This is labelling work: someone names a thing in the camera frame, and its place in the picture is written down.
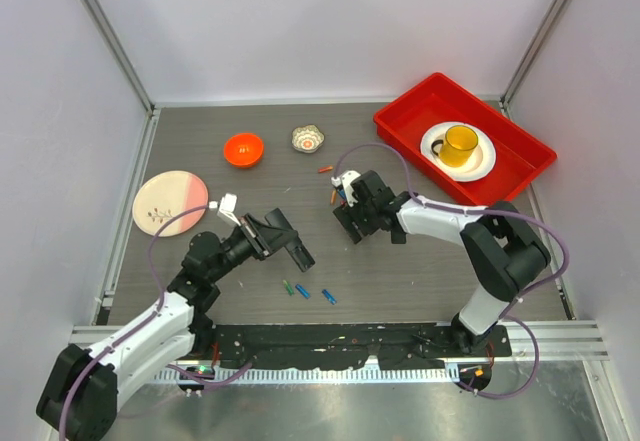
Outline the black remote control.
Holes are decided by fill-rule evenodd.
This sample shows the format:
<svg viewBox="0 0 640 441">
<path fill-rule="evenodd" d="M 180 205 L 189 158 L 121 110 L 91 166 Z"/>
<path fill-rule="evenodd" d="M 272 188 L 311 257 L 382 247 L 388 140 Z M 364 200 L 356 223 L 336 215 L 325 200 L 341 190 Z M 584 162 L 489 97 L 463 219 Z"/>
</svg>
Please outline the black remote control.
<svg viewBox="0 0 640 441">
<path fill-rule="evenodd" d="M 289 233 L 294 233 L 293 237 L 284 245 L 290 257 L 298 266 L 301 272 L 308 271 L 314 264 L 315 260 L 302 242 L 299 234 L 293 229 L 284 213 L 276 208 L 269 212 L 265 219 L 269 225 L 276 228 L 284 229 Z"/>
</svg>

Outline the black remote battery cover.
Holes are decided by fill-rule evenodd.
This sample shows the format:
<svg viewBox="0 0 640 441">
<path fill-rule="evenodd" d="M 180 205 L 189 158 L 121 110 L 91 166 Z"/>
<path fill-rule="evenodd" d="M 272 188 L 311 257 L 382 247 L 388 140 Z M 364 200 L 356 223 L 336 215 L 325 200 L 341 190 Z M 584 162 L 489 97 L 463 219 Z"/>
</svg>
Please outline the black remote battery cover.
<svg viewBox="0 0 640 441">
<path fill-rule="evenodd" d="M 406 243 L 406 234 L 402 231 L 392 231 L 391 232 L 391 243 L 392 244 L 405 244 Z"/>
</svg>

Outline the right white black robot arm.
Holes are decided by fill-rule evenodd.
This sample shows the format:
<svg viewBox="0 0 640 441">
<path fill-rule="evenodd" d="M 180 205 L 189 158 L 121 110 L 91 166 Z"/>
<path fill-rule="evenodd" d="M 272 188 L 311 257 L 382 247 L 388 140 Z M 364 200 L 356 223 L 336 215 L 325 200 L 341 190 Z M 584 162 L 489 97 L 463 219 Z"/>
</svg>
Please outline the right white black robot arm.
<svg viewBox="0 0 640 441">
<path fill-rule="evenodd" d="M 396 195 L 372 170 L 349 170 L 331 183 L 341 198 L 333 214 L 355 244 L 385 231 L 393 244 L 421 235 L 465 249 L 479 286 L 451 321 L 451 341 L 462 355 L 486 346 L 503 311 L 550 263 L 547 248 L 508 202 L 486 214 L 482 207 L 434 202 L 407 191 Z"/>
</svg>

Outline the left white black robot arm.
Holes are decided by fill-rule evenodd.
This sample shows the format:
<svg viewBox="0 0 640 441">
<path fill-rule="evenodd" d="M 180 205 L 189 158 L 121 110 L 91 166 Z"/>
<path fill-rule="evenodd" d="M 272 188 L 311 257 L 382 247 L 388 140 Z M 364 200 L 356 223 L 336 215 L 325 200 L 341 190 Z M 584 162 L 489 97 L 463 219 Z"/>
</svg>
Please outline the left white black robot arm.
<svg viewBox="0 0 640 441">
<path fill-rule="evenodd" d="M 281 210 L 263 220 L 240 218 L 228 237 L 195 235 L 181 269 L 159 298 L 114 334 L 87 347 L 67 345 L 57 356 L 36 406 L 62 440 L 100 440 L 122 406 L 157 371 L 183 356 L 205 358 L 213 346 L 207 313 L 219 280 L 250 258 L 285 249 L 301 271 L 315 263 Z"/>
</svg>

